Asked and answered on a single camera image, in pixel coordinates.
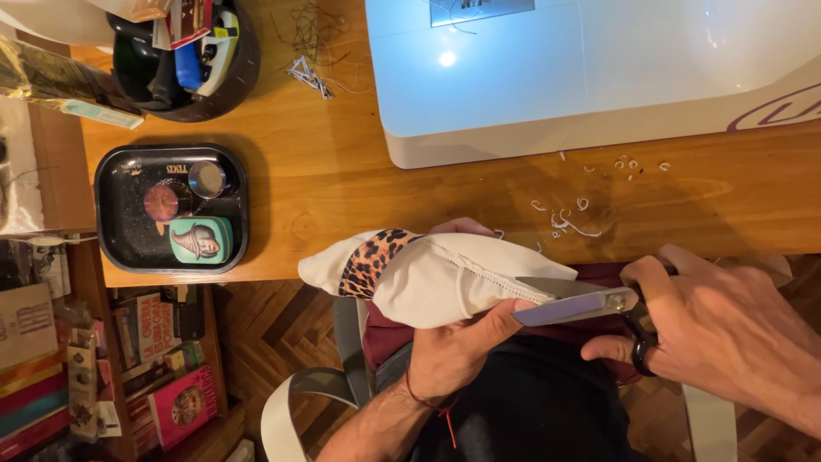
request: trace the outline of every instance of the black tray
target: black tray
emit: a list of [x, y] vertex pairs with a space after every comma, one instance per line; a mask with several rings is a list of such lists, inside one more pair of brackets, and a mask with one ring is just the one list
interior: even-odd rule
[[[231, 221], [234, 243], [231, 255], [217, 265], [181, 263], [174, 257], [168, 226], [160, 235], [158, 224], [145, 213], [143, 196], [165, 178], [188, 184], [185, 171], [198, 160], [214, 160], [237, 185], [228, 197], [199, 199], [193, 195], [194, 216], [222, 216]], [[97, 235], [106, 257], [121, 270], [132, 273], [182, 273], [218, 275], [240, 262], [248, 248], [248, 181], [240, 160], [226, 147], [214, 143], [120, 146], [103, 157], [94, 174], [97, 204]]]

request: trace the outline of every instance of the person's right hand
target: person's right hand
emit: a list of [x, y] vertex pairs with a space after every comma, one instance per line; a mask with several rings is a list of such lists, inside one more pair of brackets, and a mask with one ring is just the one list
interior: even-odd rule
[[[662, 261], [678, 269], [668, 276]], [[821, 437], [821, 337], [763, 271], [725, 270], [673, 245], [624, 268], [658, 330], [646, 365], [661, 377], [746, 404]], [[584, 359], [630, 362], [634, 340], [589, 341]]]

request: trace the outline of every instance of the black scissor handle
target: black scissor handle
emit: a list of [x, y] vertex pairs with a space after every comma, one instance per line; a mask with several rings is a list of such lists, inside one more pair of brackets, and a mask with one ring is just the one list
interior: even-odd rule
[[[674, 266], [664, 266], [664, 269], [670, 276], [678, 275], [678, 270]], [[644, 300], [644, 293], [641, 291], [641, 287], [638, 283], [630, 284], [627, 287], [633, 289], [635, 294], [639, 296], [639, 302], [633, 309], [621, 315], [621, 318], [627, 324], [627, 328], [630, 329], [630, 332], [635, 336], [632, 351], [633, 367], [643, 376], [655, 377], [656, 374], [653, 374], [644, 364], [644, 359], [647, 357], [647, 353], [650, 349], [658, 345], [658, 334], [648, 332], [641, 325], [641, 319], [645, 316], [649, 316], [647, 301]]]

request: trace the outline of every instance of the purple logo on sewing machine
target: purple logo on sewing machine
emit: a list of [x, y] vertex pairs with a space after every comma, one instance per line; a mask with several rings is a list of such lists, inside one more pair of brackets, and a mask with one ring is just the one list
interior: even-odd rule
[[821, 117], [821, 83], [808, 86], [742, 115], [727, 127], [728, 132], [746, 128], [787, 125]]

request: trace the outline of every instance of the maroon fabric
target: maroon fabric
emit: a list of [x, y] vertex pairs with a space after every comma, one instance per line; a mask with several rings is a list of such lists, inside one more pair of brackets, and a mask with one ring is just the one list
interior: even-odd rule
[[[626, 263], [598, 263], [576, 265], [571, 266], [571, 268], [579, 271], [576, 280], [616, 288], [622, 286], [618, 275], [625, 265]], [[367, 305], [368, 320], [365, 323], [362, 346], [368, 364], [376, 370], [396, 351], [413, 340], [413, 327], [387, 319], [373, 302], [367, 302]], [[627, 329], [627, 326], [618, 315], [601, 316], [551, 326], [523, 327], [521, 331], [579, 347], [598, 335], [630, 336], [630, 330]], [[604, 362], [613, 372], [616, 380], [623, 384], [634, 383], [641, 378], [641, 374], [635, 370], [632, 364], [611, 359], [605, 359]]]

